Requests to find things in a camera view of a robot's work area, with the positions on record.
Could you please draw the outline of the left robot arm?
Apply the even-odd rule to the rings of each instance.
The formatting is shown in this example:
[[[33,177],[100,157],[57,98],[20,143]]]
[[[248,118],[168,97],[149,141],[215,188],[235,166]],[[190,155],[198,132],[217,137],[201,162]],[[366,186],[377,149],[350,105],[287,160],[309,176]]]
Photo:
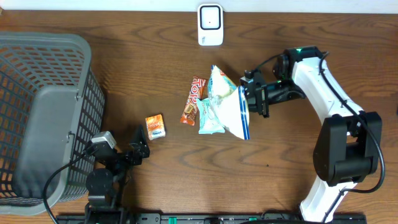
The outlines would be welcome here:
[[[94,169],[86,178],[85,223],[135,223],[134,215],[121,205],[121,200],[129,171],[150,156],[143,126],[136,129],[129,151],[118,152],[109,131],[95,134],[88,146],[88,154],[104,167]]]

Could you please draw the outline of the grey plastic shopping basket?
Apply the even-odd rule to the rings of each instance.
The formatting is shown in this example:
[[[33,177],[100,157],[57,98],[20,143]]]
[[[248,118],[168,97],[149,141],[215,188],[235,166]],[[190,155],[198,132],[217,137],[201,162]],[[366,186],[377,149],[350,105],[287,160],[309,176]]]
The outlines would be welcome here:
[[[105,98],[89,43],[74,34],[1,33],[1,213],[37,215],[86,193]]]

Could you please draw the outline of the mint white snack packet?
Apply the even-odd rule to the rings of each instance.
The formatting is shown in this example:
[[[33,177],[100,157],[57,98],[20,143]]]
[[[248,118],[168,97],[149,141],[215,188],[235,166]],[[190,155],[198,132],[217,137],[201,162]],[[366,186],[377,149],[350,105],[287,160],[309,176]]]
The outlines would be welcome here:
[[[225,133],[224,127],[211,109],[208,98],[197,100],[197,107],[200,114],[199,134]]]

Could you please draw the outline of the yellow red noodle packet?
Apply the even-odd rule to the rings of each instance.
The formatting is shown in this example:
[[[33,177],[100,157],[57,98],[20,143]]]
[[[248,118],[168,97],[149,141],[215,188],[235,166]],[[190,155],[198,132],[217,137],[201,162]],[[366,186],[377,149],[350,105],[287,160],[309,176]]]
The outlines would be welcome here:
[[[249,140],[249,110],[244,87],[235,85],[216,65],[208,83],[210,107],[220,125],[237,138]]]

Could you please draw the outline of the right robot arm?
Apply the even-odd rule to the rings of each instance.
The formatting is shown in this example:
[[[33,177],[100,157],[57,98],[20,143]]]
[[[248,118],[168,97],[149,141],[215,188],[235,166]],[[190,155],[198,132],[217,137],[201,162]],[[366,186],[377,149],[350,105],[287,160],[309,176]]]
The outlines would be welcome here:
[[[340,87],[326,57],[316,46],[285,49],[273,56],[276,81],[267,83],[260,67],[244,73],[239,93],[248,111],[269,117],[269,106],[298,98],[309,100],[321,122],[313,150],[316,179],[300,203],[302,223],[332,223],[349,192],[371,194],[384,182],[380,142],[382,119],[366,112]]]

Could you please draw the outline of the red Top chocolate bar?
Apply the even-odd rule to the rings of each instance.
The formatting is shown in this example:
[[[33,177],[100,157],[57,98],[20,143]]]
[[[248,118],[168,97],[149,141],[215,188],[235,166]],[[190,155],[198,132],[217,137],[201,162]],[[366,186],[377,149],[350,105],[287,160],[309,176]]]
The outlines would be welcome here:
[[[196,115],[198,112],[197,101],[202,99],[207,81],[208,80],[204,78],[197,76],[193,77],[187,102],[180,118],[181,123],[189,124],[191,126],[195,125]]]

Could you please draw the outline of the small orange snack box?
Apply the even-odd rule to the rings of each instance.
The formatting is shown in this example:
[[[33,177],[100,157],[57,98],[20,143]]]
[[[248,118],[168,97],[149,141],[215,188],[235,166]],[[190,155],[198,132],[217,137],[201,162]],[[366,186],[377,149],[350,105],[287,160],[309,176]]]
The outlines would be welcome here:
[[[148,138],[150,140],[162,138],[165,137],[166,135],[164,120],[161,114],[147,117],[146,127],[147,127]]]

